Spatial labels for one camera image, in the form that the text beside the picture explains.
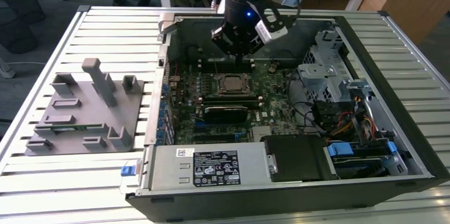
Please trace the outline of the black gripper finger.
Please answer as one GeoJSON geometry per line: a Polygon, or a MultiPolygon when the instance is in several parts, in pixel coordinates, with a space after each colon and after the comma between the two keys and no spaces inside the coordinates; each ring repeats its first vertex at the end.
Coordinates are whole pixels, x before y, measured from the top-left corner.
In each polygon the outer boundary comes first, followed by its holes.
{"type": "Polygon", "coordinates": [[[211,41],[225,53],[225,55],[233,56],[235,62],[240,61],[239,44],[231,38],[227,37],[223,27],[219,27],[215,30],[212,30],[211,41]]]}
{"type": "Polygon", "coordinates": [[[245,41],[241,45],[240,60],[248,55],[255,54],[261,47],[263,42],[259,35],[256,35],[251,40],[245,41]]]}

